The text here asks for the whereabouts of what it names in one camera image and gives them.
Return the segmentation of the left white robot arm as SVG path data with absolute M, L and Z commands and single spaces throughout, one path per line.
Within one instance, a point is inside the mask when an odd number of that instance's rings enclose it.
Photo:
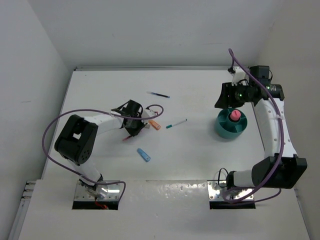
M 54 149 L 80 173 L 82 185 L 95 192 L 97 183 L 103 181 L 103 176 L 90 160 L 96 137 L 123 128 L 134 137 L 147 125 L 146 118 L 153 116 L 155 116 L 154 111 L 143 108 L 133 100 L 111 109 L 108 114 L 86 117 L 73 114 L 58 136 Z

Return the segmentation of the pink highlighter marker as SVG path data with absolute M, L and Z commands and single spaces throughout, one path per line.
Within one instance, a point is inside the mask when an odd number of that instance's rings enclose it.
M 233 110 L 230 115 L 229 115 L 229 119 L 232 121 L 232 122 L 238 122 L 241 118 L 241 112 L 237 109 Z

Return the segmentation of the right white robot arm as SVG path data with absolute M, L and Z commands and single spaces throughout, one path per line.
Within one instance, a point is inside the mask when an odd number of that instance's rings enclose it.
M 230 67 L 232 81 L 222 84 L 221 94 L 214 105 L 220 109 L 214 129 L 227 140 L 239 137 L 248 120 L 240 111 L 246 103 L 253 105 L 257 126 L 264 149 L 264 159 L 245 171 L 230 171 L 226 187 L 291 189 L 307 169 L 307 160 L 299 157 L 289 135 L 284 113 L 284 91 L 272 84 L 268 66 L 257 65 L 249 69 L 249 77 L 240 67 Z

